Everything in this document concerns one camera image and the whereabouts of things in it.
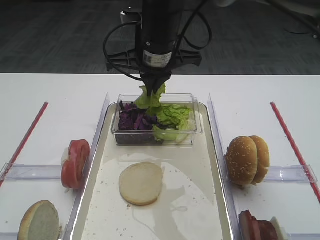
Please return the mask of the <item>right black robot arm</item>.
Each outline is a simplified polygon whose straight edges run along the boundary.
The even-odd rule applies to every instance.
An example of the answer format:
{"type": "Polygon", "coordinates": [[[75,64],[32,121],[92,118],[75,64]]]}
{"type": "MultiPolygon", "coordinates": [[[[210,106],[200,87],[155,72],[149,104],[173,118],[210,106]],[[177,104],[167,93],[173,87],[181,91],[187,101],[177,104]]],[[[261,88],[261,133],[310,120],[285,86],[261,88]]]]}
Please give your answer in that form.
{"type": "Polygon", "coordinates": [[[172,71],[185,65],[199,66],[202,61],[200,52],[182,50],[182,39],[193,18],[190,16],[182,31],[180,23],[184,12],[183,0],[144,0],[140,8],[127,8],[120,13],[121,25],[107,34],[103,42],[103,53],[107,69],[116,69],[126,76],[125,70],[138,71],[137,80],[142,81],[148,96],[156,93],[171,78],[172,71]],[[135,27],[134,49],[107,53],[107,41],[118,29],[135,27]]]}

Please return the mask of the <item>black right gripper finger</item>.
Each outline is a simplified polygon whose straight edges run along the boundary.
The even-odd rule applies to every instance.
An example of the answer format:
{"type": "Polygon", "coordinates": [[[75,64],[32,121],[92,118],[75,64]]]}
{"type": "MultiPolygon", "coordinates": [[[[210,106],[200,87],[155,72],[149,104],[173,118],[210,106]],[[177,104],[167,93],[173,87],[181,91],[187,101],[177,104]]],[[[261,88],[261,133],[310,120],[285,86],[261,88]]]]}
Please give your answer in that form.
{"type": "Polygon", "coordinates": [[[156,83],[156,80],[152,77],[151,78],[150,77],[144,78],[144,85],[146,87],[148,97],[150,97],[152,95],[155,83],[156,83]]]}
{"type": "Polygon", "coordinates": [[[167,80],[168,78],[166,76],[162,76],[156,79],[154,83],[154,91],[157,92],[167,80]]]}

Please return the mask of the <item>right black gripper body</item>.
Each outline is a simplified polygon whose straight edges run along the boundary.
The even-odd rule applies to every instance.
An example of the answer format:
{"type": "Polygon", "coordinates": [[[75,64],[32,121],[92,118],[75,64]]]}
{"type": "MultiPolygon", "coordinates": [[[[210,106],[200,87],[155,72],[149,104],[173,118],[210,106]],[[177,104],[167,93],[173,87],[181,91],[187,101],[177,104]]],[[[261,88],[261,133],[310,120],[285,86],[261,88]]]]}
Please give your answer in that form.
{"type": "Polygon", "coordinates": [[[172,76],[172,71],[185,65],[199,66],[202,56],[197,51],[179,50],[176,55],[171,52],[167,54],[154,54],[148,51],[142,53],[139,58],[137,51],[131,49],[116,54],[106,54],[107,70],[115,69],[119,73],[144,82],[144,78],[167,77],[167,81],[172,76]]]}

